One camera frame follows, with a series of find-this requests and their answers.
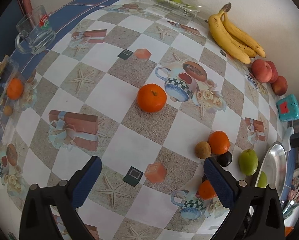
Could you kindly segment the dark plum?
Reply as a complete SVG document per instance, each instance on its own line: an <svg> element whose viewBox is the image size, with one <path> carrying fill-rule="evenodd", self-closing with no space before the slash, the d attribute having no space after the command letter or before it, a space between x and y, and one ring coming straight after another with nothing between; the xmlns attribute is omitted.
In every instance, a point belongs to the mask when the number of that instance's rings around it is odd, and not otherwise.
<svg viewBox="0 0 299 240"><path fill-rule="evenodd" d="M233 161L233 156L230 151L227 151L224 154L220 154L216 157L217 162L222 166L222 167L227 167L229 166L232 161Z"/></svg>

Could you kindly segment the central orange tangerine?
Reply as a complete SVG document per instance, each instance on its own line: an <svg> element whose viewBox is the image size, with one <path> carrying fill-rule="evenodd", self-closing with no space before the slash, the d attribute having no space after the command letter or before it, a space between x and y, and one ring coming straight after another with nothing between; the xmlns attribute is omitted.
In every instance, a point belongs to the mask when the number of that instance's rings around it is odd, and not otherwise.
<svg viewBox="0 0 299 240"><path fill-rule="evenodd" d="M163 109L167 96L160 86L149 83L139 89L136 101L144 112L155 113Z"/></svg>

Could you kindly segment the green fruit on plate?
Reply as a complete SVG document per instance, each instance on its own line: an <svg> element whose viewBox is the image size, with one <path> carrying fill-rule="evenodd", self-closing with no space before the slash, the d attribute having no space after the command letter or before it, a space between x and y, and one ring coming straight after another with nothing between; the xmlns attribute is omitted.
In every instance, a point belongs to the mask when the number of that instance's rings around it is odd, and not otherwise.
<svg viewBox="0 0 299 240"><path fill-rule="evenodd" d="M260 173L260 177L259 177L259 180L258 180L258 183L257 183L257 187L260 187L260 188L265 188L267 186L267 176L265 174L264 171L261 171Z"/></svg>

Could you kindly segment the silver metal plate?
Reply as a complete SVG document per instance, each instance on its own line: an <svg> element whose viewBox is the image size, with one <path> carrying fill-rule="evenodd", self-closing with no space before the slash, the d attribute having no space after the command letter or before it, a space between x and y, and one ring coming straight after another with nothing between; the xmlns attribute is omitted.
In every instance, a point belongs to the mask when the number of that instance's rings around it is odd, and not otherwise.
<svg viewBox="0 0 299 240"><path fill-rule="evenodd" d="M258 166L256 181L253 182L254 186L258 183L261 171L265 172L267 183L275 185L278 196L281 199L287 173L287 158L282 143L276 141L267 150L262 164Z"/></svg>

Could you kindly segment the black power adapter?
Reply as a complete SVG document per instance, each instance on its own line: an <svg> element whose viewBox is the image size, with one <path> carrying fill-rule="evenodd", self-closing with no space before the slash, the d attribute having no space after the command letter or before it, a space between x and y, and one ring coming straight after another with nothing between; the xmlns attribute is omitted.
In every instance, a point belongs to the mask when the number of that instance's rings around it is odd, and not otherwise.
<svg viewBox="0 0 299 240"><path fill-rule="evenodd" d="M299 132L291 135L290 146L291 148L299 148Z"/></svg>

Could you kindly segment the teal toy box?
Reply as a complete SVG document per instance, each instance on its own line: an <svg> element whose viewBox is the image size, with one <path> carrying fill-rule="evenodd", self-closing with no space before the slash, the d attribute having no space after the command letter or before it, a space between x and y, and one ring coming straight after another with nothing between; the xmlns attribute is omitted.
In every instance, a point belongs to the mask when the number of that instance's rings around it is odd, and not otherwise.
<svg viewBox="0 0 299 240"><path fill-rule="evenodd" d="M276 103L279 119L281 121L294 121L299 119L299 104L294 94L290 94Z"/></svg>

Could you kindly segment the red peach right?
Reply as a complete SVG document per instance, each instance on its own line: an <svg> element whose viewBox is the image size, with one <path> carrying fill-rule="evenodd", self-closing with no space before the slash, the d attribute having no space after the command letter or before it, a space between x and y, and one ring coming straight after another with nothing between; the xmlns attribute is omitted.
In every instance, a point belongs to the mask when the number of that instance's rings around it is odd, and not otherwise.
<svg viewBox="0 0 299 240"><path fill-rule="evenodd" d="M282 96L288 89L287 80L283 76L279 75L277 80L271 84L271 87L275 95Z"/></svg>

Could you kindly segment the red peach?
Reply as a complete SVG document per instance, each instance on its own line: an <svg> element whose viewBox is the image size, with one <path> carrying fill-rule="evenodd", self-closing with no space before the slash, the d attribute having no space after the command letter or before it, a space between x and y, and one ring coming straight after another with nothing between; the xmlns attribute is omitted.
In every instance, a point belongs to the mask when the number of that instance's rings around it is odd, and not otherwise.
<svg viewBox="0 0 299 240"><path fill-rule="evenodd" d="M267 83L272 77L271 66L262 59L257 59L252 63L252 74L261 83Z"/></svg>
<svg viewBox="0 0 299 240"><path fill-rule="evenodd" d="M271 84L271 87L275 95L282 96L288 89L287 80L283 76L279 75L277 80Z"/></svg>
<svg viewBox="0 0 299 240"><path fill-rule="evenodd" d="M275 64L272 61L266 61L266 62L269 64L269 66L271 67L271 70L272 70L272 77L268 82L269 83L274 83L278 78L277 68L276 68Z"/></svg>

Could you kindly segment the tangerine in left box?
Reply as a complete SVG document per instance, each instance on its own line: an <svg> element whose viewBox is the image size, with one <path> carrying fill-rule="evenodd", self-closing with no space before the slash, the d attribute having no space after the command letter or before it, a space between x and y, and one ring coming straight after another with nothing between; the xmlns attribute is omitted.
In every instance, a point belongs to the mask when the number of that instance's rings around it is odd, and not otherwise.
<svg viewBox="0 0 299 240"><path fill-rule="evenodd" d="M13 78L7 86L7 96L11 100L18 100L23 94L24 85L19 78Z"/></svg>

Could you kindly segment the red peach middle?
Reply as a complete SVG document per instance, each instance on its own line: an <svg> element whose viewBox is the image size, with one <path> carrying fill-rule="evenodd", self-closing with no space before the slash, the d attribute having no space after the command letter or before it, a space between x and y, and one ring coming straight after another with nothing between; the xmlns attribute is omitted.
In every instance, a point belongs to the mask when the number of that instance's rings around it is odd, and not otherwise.
<svg viewBox="0 0 299 240"><path fill-rule="evenodd" d="M276 68L275 64L272 61L266 61L266 62L269 64L269 66L271 67L271 70L272 70L272 77L268 82L269 83L274 83L278 78L277 68Z"/></svg>

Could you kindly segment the red peach front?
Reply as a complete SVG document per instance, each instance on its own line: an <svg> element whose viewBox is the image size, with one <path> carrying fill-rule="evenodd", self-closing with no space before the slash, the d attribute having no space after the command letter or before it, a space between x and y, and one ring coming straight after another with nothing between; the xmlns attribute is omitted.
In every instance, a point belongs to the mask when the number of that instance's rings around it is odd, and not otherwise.
<svg viewBox="0 0 299 240"><path fill-rule="evenodd" d="M261 83L267 83L272 77L271 66L262 59L257 59L252 63L252 74Z"/></svg>

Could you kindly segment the patterned tablecloth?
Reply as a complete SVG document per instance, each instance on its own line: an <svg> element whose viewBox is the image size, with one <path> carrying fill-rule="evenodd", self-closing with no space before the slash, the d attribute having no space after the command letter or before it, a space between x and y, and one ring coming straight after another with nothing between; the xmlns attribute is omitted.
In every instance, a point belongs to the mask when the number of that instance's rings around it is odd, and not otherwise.
<svg viewBox="0 0 299 240"><path fill-rule="evenodd" d="M227 55L208 24L160 11L142 0L74 0L50 16L55 41L38 55L14 51L34 74L9 116L0 144L0 229L17 237L26 193L69 179L92 155L103 169L78 210L100 239L209 239L228 210L217 198L195 220L181 216L177 190L203 175L195 145L223 131L228 170L244 179L238 157L263 158L281 141L270 85ZM147 113L139 89L160 86L167 101Z"/></svg>

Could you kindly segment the yellow banana bunch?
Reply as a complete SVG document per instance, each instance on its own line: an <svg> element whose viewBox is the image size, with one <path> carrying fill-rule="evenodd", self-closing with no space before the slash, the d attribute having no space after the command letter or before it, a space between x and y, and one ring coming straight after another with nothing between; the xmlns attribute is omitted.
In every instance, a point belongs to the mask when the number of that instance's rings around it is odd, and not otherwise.
<svg viewBox="0 0 299 240"><path fill-rule="evenodd" d="M256 55L265 58L264 48L228 18L232 4L225 4L218 13L208 19L209 31L214 41L230 56L244 64L250 64Z"/></svg>

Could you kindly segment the glass mug with logo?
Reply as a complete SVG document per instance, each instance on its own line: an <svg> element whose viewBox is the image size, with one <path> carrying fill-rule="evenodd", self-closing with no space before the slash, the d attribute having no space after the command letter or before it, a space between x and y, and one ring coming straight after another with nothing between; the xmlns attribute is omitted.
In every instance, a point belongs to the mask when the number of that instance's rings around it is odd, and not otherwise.
<svg viewBox="0 0 299 240"><path fill-rule="evenodd" d="M26 14L16 25L18 35L15 48L22 54L37 55L43 52L55 39L49 16L43 5Z"/></svg>

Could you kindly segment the clear plastic fruit container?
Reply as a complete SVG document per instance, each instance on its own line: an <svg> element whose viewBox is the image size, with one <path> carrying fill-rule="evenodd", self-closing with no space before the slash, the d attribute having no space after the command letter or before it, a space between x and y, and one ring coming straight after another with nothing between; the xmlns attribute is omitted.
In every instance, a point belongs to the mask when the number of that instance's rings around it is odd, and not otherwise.
<svg viewBox="0 0 299 240"><path fill-rule="evenodd" d="M201 11L201 6L194 0L152 0L156 5L168 9L174 14L195 18Z"/></svg>

